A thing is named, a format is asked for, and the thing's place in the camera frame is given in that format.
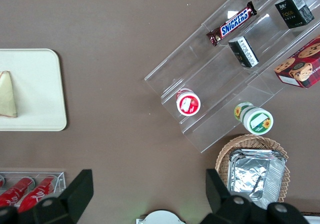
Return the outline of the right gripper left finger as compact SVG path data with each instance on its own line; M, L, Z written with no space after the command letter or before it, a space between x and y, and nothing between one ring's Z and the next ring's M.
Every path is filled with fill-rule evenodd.
M0 222L77 223L94 195L92 174L91 169L83 169L58 197L43 199L28 211L1 207Z

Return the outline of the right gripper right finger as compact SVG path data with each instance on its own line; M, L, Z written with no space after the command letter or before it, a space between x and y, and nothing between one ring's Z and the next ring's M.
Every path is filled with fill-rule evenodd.
M206 196L212 210L202 223L306 223L294 206L273 202L267 209L240 195L231 195L215 169L206 170Z

